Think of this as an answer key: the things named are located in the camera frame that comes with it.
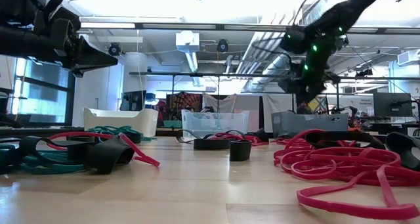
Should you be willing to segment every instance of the ceiling light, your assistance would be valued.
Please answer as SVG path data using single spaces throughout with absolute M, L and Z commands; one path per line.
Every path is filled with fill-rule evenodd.
M 124 28 L 136 28 L 134 23 L 101 23 L 101 22 L 83 22 L 81 23 L 82 28 L 113 28 L 113 29 L 124 29 Z

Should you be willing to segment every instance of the black rubber band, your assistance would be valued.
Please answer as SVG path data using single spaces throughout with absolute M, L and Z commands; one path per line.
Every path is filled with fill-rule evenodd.
M 232 141 L 230 142 L 230 156 L 231 162 L 243 162 L 249 160 L 251 154 L 251 141 Z
M 191 141 L 185 141 L 182 138 L 183 132 L 188 132 L 196 139 Z M 224 150 L 230 148 L 230 140 L 228 139 L 209 139 L 213 135 L 206 135 L 204 138 L 200 138 L 195 135 L 192 131 L 187 129 L 180 129 L 177 133 L 177 141 L 180 143 L 191 143 L 194 144 L 194 150 Z
M 133 156 L 134 150 L 121 144 L 117 136 L 95 146 L 89 146 L 85 166 L 97 169 L 100 174 L 109 174 L 115 165 L 128 164 Z
M 364 148 L 386 149 L 385 145 L 369 133 L 362 133 L 357 131 L 324 131 L 313 132 L 305 136 L 308 141 L 315 148 L 327 148 L 332 146 L 340 146 L 337 141 L 360 141 L 369 143 Z
M 401 164 L 405 168 L 420 171 L 420 160 L 411 151 L 414 147 L 420 148 L 420 140 L 402 133 L 392 132 L 387 136 L 385 144 L 389 150 L 400 155 Z
M 47 138 L 35 137 L 35 136 L 27 136 L 24 137 L 19 142 L 19 149 L 25 155 L 32 155 L 35 156 L 40 162 L 46 164 L 61 164 L 61 165 L 80 165 L 83 164 L 83 160 L 68 160 L 68 161 L 61 161 L 61 160 L 54 160 L 51 158 L 46 158 L 37 151 L 37 144 L 39 141 L 44 141 L 46 143 L 59 146 L 62 148 L 70 148 L 70 149 L 78 149 L 81 150 L 83 147 L 87 147 L 89 145 L 94 145 L 93 143 L 86 143 L 86 142 L 79 142 L 79 141 L 51 141 Z

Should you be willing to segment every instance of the storage bin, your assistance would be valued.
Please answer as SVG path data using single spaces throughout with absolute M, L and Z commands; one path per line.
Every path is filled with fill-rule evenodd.
M 242 113 L 203 113 L 182 110 L 181 113 L 182 128 L 192 131 L 199 137 L 224 133 L 232 129 L 248 133 L 248 111 Z M 192 138 L 192 135 L 187 132 L 184 132 L 183 136 Z
M 273 136 L 294 136 L 307 129 L 324 131 L 347 131 L 348 113 L 332 115 L 299 115 L 293 112 L 271 114 Z
M 156 135 L 156 126 L 158 125 L 157 110 L 143 109 L 140 112 L 132 112 L 84 108 L 83 114 L 85 130 L 96 126 L 121 127 L 129 125 L 131 129 L 143 133 L 146 137 Z

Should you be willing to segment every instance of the desk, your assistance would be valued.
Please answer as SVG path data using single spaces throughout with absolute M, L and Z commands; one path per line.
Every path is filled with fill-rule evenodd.
M 401 223 L 300 207 L 296 190 L 338 182 L 301 181 L 274 167 L 273 153 L 280 145 L 253 148 L 250 161 L 231 164 L 229 151 L 194 151 L 174 138 L 140 148 L 161 162 L 160 169 L 134 161 L 110 175 L 3 176 L 1 223 Z M 420 205 L 420 188 L 395 188 L 394 193 L 401 204 Z M 380 188 L 361 185 L 320 198 L 383 205 Z
M 58 133 L 84 131 L 83 128 L 21 128 L 21 129 L 0 129 L 2 138 L 23 138 L 26 136 L 50 137 Z

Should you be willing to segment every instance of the computer monitor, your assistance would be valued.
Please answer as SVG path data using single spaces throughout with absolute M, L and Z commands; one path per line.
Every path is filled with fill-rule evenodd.
M 409 93 L 374 93 L 373 108 L 375 116 L 413 116 L 411 103 L 396 105 L 397 102 L 407 102 L 411 100 Z

